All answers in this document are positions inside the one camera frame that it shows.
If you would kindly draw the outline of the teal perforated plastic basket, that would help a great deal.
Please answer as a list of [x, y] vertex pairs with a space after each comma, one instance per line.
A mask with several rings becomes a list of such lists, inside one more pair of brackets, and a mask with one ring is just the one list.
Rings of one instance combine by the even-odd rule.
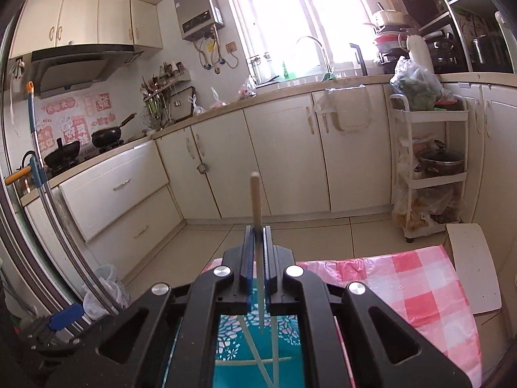
[[[265, 327], [259, 329], [258, 304], [243, 316], [262, 359], [272, 358], [271, 315], [265, 314]], [[303, 387], [301, 339], [298, 320], [294, 315], [280, 316], [278, 341], [280, 357], [293, 356], [280, 362], [280, 387]], [[253, 356], [245, 340], [236, 315], [223, 315], [219, 320], [216, 339], [216, 360], [251, 360]], [[273, 381], [272, 364], [266, 370]], [[217, 366], [214, 368], [214, 387], [267, 387], [258, 366]]]

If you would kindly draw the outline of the red white checkered tablecloth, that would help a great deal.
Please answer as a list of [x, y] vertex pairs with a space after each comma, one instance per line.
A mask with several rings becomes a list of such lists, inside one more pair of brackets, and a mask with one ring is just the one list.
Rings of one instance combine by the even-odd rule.
[[306, 261], [324, 282], [360, 281], [469, 378], [482, 384], [479, 332], [458, 275], [442, 246], [378, 257]]

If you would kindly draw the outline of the white board leaning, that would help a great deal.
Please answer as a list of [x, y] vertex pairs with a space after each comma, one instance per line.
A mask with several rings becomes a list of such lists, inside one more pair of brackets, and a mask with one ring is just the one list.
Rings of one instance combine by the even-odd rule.
[[485, 235], [476, 223], [446, 225], [453, 263], [470, 311], [488, 314], [502, 308], [501, 289]]

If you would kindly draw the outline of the black wok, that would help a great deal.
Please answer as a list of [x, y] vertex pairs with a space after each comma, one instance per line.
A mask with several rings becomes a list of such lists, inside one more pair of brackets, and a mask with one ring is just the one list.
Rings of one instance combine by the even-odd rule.
[[44, 157], [47, 167], [53, 170], [77, 160], [80, 152], [80, 142], [78, 140], [64, 145], [62, 138], [58, 137], [56, 142], [57, 149]]

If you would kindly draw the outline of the white rolling shelf cart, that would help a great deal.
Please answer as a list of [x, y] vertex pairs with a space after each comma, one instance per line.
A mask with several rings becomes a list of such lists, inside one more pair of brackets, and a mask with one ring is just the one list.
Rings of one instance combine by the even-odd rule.
[[391, 95], [394, 224], [408, 243], [460, 222], [468, 174], [469, 110], [464, 98], [412, 110]]

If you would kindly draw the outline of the black frying pan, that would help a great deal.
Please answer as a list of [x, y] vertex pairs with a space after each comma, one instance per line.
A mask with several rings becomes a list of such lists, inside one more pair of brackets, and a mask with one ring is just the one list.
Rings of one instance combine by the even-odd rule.
[[130, 121], [132, 121], [137, 116], [137, 113], [134, 112], [127, 116], [119, 125], [104, 128], [99, 131], [95, 131], [91, 135], [91, 141], [93, 146], [95, 146], [98, 149], [101, 149], [102, 147], [111, 146], [114, 143], [117, 143], [121, 136], [122, 136], [122, 128], [123, 126], [127, 125]]

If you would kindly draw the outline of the steel pot on cart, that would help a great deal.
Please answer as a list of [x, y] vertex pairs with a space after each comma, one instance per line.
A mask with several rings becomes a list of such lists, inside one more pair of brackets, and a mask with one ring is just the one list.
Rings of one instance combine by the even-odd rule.
[[418, 152], [416, 159], [415, 170], [422, 172], [425, 178], [452, 176], [465, 171], [464, 155], [448, 149], [437, 139], [426, 150]]

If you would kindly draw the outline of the black range hood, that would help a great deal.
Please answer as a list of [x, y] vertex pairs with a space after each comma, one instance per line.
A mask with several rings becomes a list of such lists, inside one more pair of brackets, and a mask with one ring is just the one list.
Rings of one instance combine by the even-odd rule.
[[35, 95], [44, 99], [87, 89], [108, 80], [118, 68], [142, 54], [133, 45], [86, 44], [53, 47], [31, 54], [28, 80]]

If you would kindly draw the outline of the green vegetables plastic bag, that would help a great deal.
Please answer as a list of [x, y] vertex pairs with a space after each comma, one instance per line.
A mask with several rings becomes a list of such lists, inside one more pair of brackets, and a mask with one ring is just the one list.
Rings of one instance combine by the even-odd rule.
[[410, 110], [433, 110], [441, 98], [443, 86], [424, 66], [400, 57], [390, 80], [394, 92], [405, 95]]

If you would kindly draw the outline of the black faucet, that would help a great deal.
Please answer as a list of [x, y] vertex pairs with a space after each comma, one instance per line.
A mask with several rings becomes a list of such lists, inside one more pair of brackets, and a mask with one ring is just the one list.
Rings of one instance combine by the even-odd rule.
[[350, 47], [355, 52], [357, 63], [360, 66], [360, 69], [361, 69], [361, 72], [362, 72], [363, 76], [367, 76], [368, 75], [368, 71], [367, 71], [367, 67], [365, 65], [363, 53], [362, 53], [362, 50], [361, 50], [360, 46], [357, 45], [357, 44], [351, 43]]

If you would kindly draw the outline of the white thermos jug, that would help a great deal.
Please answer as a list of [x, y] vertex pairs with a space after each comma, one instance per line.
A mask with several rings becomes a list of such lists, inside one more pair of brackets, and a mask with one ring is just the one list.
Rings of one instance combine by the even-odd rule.
[[426, 69], [434, 73], [433, 61], [424, 38], [419, 35], [409, 35], [406, 39], [406, 47], [409, 53], [409, 68], [415, 72], [417, 69]]

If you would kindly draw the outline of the blue handled mop pole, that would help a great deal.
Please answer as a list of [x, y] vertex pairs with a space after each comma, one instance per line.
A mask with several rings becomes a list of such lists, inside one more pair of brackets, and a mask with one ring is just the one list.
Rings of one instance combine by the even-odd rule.
[[38, 133], [36, 125], [36, 114], [34, 107], [34, 85], [29, 81], [26, 85], [28, 117], [31, 131], [32, 147], [35, 152], [34, 160], [31, 161], [31, 167], [35, 176], [34, 180], [38, 189], [39, 198], [42, 202], [44, 211], [47, 214], [48, 221], [55, 233], [56, 238], [66, 257], [78, 273], [83, 283], [87, 286], [96, 299], [104, 306], [110, 315], [116, 316], [122, 312], [122, 307], [117, 300], [110, 294], [101, 281], [96, 278], [95, 272], [91, 269], [88, 262], [80, 253], [75, 240], [69, 233], [69, 229], [62, 217], [59, 215], [57, 204], [53, 198], [53, 191], [44, 171], [44, 162], [38, 143]]

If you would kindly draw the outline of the utensil rack on wall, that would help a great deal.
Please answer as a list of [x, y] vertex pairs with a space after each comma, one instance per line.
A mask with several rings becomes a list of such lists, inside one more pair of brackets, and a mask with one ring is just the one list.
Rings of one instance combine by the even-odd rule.
[[147, 128], [163, 130], [193, 116], [196, 90], [190, 82], [190, 73], [182, 62], [164, 62], [158, 74], [150, 79], [142, 78], [141, 116]]

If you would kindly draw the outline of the grey wall water heater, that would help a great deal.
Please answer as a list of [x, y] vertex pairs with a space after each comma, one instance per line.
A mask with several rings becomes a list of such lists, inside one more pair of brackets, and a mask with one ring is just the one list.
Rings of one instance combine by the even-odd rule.
[[194, 42], [224, 27], [217, 0], [174, 0], [181, 38]]

